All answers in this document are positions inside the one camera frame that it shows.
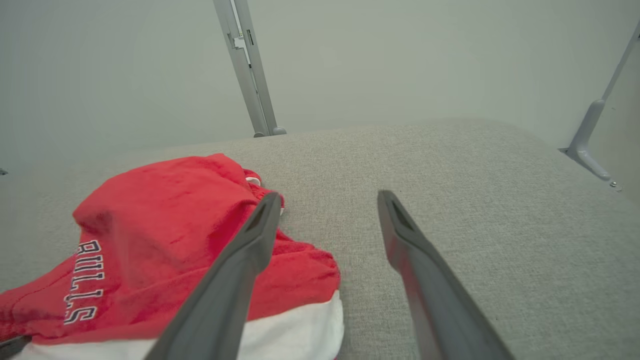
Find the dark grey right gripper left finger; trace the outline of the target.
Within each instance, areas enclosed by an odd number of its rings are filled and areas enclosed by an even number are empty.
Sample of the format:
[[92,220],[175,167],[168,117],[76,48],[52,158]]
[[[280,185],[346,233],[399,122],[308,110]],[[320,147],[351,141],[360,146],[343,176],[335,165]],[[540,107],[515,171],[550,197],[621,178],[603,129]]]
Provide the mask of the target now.
[[171,323],[147,360],[235,360],[257,276],[272,259],[282,201],[271,192],[258,203]]

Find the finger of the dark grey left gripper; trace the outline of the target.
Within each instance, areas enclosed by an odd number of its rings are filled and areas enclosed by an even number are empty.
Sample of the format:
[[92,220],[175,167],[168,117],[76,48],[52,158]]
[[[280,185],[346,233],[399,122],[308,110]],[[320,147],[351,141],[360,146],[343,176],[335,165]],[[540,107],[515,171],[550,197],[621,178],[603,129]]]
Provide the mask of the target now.
[[13,358],[15,355],[19,354],[31,341],[32,337],[21,335],[0,342],[0,358]]

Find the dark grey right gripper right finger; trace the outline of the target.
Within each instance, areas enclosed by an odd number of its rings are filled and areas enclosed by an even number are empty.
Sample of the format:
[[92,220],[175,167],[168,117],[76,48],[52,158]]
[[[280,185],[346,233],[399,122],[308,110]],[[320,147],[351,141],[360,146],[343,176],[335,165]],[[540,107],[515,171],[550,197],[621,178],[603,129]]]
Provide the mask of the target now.
[[446,260],[390,190],[377,194],[386,257],[406,293],[423,360],[512,360],[514,355]]

